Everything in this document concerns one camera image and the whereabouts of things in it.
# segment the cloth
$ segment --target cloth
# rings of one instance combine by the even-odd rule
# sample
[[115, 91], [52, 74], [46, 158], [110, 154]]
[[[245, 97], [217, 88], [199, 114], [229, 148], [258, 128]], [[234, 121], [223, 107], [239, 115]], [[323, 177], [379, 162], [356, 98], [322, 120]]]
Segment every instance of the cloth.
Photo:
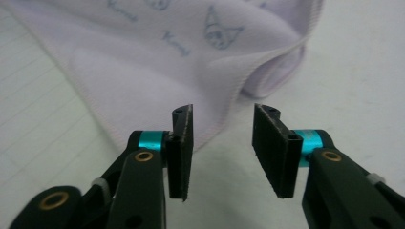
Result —
[[267, 96], [302, 62], [322, 0], [0, 0], [123, 149], [194, 104], [195, 149], [243, 91]]

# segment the cartoon cat face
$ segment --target cartoon cat face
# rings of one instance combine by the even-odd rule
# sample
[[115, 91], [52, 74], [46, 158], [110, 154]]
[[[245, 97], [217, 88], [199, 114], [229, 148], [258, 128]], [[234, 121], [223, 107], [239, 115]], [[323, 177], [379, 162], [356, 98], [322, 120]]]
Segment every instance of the cartoon cat face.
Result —
[[226, 30], [219, 25], [211, 25], [205, 28], [205, 39], [215, 49], [224, 50], [230, 45]]
[[239, 32], [244, 28], [226, 28], [218, 20], [214, 8], [211, 6], [208, 9], [208, 15], [205, 20], [205, 40], [215, 49], [224, 50], [235, 41]]
[[144, 0], [151, 8], [155, 10], [166, 10], [170, 0]]

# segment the cyan spacer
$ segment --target cyan spacer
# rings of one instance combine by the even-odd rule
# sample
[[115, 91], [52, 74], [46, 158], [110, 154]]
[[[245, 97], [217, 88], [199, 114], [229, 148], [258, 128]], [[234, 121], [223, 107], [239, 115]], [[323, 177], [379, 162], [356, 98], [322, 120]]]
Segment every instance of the cyan spacer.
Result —
[[316, 148], [324, 147], [322, 138], [315, 130], [294, 130], [294, 132], [304, 139], [300, 167], [309, 167], [309, 159], [312, 152]]
[[161, 152], [162, 131], [143, 131], [139, 137], [138, 147]]

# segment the table surface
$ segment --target table surface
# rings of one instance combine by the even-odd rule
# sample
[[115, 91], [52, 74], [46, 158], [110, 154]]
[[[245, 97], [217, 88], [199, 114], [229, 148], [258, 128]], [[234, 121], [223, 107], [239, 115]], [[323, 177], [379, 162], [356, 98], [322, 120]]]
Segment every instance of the table surface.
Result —
[[[326, 130], [405, 196], [404, 11], [401, 0], [326, 2], [298, 73], [267, 98], [241, 95], [224, 130], [194, 155], [189, 200], [166, 200], [168, 228], [308, 228], [308, 169], [299, 171], [294, 198], [275, 196], [250, 145], [254, 103], [279, 109], [290, 129]], [[24, 66], [33, 67], [18, 71]], [[40, 81], [46, 76], [30, 85], [11, 80], [40, 71], [52, 76], [51, 88]], [[25, 104], [32, 90], [46, 95]], [[49, 98], [66, 105], [50, 107]], [[1, 8], [0, 136], [0, 228], [46, 188], [85, 192], [119, 154], [63, 73]]]

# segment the brass grommet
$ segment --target brass grommet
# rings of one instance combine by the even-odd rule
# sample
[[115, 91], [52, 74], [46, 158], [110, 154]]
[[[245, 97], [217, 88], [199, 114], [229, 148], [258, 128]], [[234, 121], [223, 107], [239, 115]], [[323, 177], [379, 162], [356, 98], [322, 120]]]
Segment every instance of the brass grommet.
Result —
[[[56, 202], [49, 203], [49, 200], [51, 198], [59, 198], [59, 200]], [[68, 198], [69, 194], [67, 192], [56, 192], [49, 194], [47, 197], [41, 200], [41, 202], [39, 203], [39, 209], [44, 211], [52, 210], [64, 204], [68, 200]]]
[[328, 160], [335, 162], [339, 162], [342, 160], [342, 157], [339, 154], [330, 151], [322, 152], [322, 156]]
[[135, 155], [135, 160], [139, 162], [146, 162], [148, 160], [151, 160], [153, 158], [153, 154], [150, 152], [141, 152], [137, 155]]

